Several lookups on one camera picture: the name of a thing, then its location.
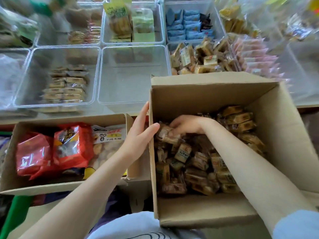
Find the red snack bag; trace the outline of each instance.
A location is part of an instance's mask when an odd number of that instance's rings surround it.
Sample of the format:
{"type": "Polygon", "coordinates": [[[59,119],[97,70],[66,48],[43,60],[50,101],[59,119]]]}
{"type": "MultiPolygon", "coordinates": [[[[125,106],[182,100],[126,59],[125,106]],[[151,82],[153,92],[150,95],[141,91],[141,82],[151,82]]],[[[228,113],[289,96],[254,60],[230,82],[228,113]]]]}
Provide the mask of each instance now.
{"type": "Polygon", "coordinates": [[[58,170],[52,164],[53,138],[37,132],[30,132],[19,143],[16,152],[17,174],[31,179],[46,171],[58,170]]]}
{"type": "Polygon", "coordinates": [[[53,161],[61,170],[85,168],[93,158],[92,128],[84,123],[66,124],[54,134],[53,161]]]}

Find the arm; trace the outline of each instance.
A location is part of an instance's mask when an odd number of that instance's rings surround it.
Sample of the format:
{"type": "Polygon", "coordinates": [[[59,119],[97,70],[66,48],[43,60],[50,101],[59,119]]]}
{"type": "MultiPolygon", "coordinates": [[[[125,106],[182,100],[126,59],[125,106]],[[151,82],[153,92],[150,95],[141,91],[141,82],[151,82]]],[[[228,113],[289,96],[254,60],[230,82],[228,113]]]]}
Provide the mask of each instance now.
{"type": "Polygon", "coordinates": [[[106,203],[125,170],[144,152],[158,131],[158,123],[144,132],[146,103],[121,148],[93,175],[27,230],[21,239],[78,239],[89,231],[99,209],[106,203]]]}
{"type": "Polygon", "coordinates": [[[175,128],[169,134],[171,136],[182,133],[207,135],[270,234],[281,218],[297,210],[317,211],[285,175],[217,121],[183,115],[175,119],[171,127],[175,128]]]}

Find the person's left hand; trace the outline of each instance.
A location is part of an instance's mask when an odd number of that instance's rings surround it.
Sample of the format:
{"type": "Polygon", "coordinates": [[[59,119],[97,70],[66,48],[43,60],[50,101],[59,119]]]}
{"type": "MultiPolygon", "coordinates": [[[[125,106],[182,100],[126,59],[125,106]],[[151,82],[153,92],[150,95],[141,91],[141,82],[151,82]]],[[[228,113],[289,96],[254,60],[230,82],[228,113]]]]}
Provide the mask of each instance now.
{"type": "Polygon", "coordinates": [[[130,158],[131,162],[134,162],[142,155],[146,146],[160,128],[158,123],[154,123],[144,131],[145,118],[149,105],[149,102],[146,102],[143,106],[140,114],[136,117],[133,126],[127,134],[124,144],[120,148],[121,152],[125,153],[130,158]]]}

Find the person's right hand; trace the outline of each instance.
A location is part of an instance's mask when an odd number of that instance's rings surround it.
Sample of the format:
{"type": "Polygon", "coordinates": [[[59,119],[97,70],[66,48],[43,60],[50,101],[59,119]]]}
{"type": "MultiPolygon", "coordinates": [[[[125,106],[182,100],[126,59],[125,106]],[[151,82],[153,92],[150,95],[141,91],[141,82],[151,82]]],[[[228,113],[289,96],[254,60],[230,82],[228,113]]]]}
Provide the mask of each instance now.
{"type": "Polygon", "coordinates": [[[169,125],[174,128],[169,132],[169,136],[177,136],[179,134],[185,133],[198,133],[205,134],[203,129],[204,125],[211,123],[213,119],[207,117],[191,116],[191,115],[181,115],[169,125]]]}

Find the forearm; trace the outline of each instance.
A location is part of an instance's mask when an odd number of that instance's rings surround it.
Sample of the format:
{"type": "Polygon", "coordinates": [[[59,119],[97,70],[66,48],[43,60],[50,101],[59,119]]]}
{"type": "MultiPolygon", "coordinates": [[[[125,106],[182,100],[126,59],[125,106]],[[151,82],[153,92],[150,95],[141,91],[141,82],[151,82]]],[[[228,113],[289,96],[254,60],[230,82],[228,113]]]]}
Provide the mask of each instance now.
{"type": "Polygon", "coordinates": [[[316,211],[285,175],[218,122],[204,122],[203,130],[270,232],[297,210],[316,211]]]}
{"type": "Polygon", "coordinates": [[[91,222],[106,203],[123,173],[131,164],[130,158],[118,151],[83,184],[26,231],[23,239],[82,239],[91,222]]]}

